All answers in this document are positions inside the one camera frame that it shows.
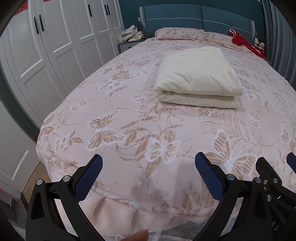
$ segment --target finger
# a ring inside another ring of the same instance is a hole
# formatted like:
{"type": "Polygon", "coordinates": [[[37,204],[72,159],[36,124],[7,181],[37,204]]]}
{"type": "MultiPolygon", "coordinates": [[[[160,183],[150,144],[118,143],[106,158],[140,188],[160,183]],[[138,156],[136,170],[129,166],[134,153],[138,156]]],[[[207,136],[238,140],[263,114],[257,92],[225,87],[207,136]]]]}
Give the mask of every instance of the finger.
{"type": "Polygon", "coordinates": [[[148,229],[144,229],[132,234],[129,237],[122,239],[121,241],[147,241],[148,238],[149,238],[148,229]]]}

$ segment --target headboard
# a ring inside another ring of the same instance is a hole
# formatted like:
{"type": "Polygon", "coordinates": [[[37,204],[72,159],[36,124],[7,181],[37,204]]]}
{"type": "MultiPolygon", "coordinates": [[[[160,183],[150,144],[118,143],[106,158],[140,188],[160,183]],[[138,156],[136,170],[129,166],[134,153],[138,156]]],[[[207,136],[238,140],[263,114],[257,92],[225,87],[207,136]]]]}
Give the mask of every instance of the headboard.
{"type": "Polygon", "coordinates": [[[141,24],[146,38],[164,27],[197,28],[228,35],[239,32],[249,43],[255,39],[254,21],[225,10],[195,4],[159,4],[140,7],[141,24]]]}

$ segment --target wardrobe door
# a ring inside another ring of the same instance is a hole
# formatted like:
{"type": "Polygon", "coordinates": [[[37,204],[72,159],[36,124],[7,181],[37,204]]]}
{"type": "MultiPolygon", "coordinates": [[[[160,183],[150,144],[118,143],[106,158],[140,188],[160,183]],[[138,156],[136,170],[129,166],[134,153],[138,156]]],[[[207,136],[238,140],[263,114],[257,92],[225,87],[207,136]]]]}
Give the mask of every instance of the wardrobe door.
{"type": "Polygon", "coordinates": [[[86,0],[66,1],[67,13],[70,20],[74,39],[83,58],[89,75],[103,65],[99,51],[98,35],[94,30],[91,19],[93,15],[103,14],[94,11],[92,3],[86,0]]]}
{"type": "Polygon", "coordinates": [[[8,82],[17,84],[27,103],[43,121],[67,95],[47,57],[40,29],[35,25],[35,13],[35,2],[29,1],[28,9],[9,22],[1,37],[5,55],[1,55],[1,59],[6,58],[8,63],[4,73],[12,76],[8,82]]]}
{"type": "Polygon", "coordinates": [[[108,23],[108,10],[104,0],[87,0],[88,4],[93,7],[91,22],[98,36],[99,50],[103,59],[103,63],[109,62],[117,56],[117,45],[114,43],[112,30],[108,23]]]}
{"type": "Polygon", "coordinates": [[[115,41],[115,44],[119,43],[119,37],[122,32],[122,26],[120,23],[120,18],[119,18],[119,5],[117,5],[117,0],[105,0],[107,4],[107,10],[108,10],[108,18],[113,34],[113,38],[115,41]]]}
{"type": "Polygon", "coordinates": [[[36,13],[47,55],[66,93],[70,94],[88,74],[64,5],[62,0],[36,0],[36,13]]]}

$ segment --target black door handle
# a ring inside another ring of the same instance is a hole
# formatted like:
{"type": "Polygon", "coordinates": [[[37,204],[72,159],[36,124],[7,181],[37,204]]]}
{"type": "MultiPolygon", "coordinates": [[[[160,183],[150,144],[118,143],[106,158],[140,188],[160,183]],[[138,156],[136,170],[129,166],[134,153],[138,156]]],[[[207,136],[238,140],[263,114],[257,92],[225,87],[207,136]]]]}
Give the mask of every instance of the black door handle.
{"type": "Polygon", "coordinates": [[[109,5],[107,4],[107,9],[108,9],[108,13],[109,13],[109,15],[110,15],[110,11],[109,11],[109,5]]]}
{"type": "Polygon", "coordinates": [[[35,22],[36,32],[37,32],[37,34],[39,34],[39,30],[38,30],[38,26],[37,26],[37,22],[36,22],[36,17],[34,17],[34,22],[35,22]]]}
{"type": "Polygon", "coordinates": [[[43,23],[42,23],[41,14],[39,14],[39,19],[40,19],[40,24],[41,24],[42,32],[44,32],[44,27],[43,27],[43,23]]]}
{"type": "Polygon", "coordinates": [[[88,7],[89,7],[89,15],[92,17],[92,14],[91,14],[91,6],[88,5],[88,7]]]}
{"type": "Polygon", "coordinates": [[[105,4],[104,6],[105,6],[105,10],[106,10],[106,15],[108,16],[108,12],[107,12],[107,8],[106,8],[106,4],[105,4]]]}

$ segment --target pillow sham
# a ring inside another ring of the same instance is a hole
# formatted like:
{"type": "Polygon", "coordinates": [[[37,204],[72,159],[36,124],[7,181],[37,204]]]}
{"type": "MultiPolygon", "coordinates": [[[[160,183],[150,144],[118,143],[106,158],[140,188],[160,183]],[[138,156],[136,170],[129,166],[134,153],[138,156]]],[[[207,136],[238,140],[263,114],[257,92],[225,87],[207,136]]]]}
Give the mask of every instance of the pillow sham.
{"type": "Polygon", "coordinates": [[[196,28],[161,28],[155,32],[155,40],[205,40],[205,31],[196,28]]]}
{"type": "Polygon", "coordinates": [[[245,53],[252,53],[246,46],[238,46],[232,42],[232,37],[225,35],[225,34],[219,34],[219,33],[214,33],[214,32],[205,32],[205,41],[207,43],[214,43],[218,45],[222,45],[225,47],[230,47],[233,49],[237,49],[240,51],[243,51],[245,53]]]}

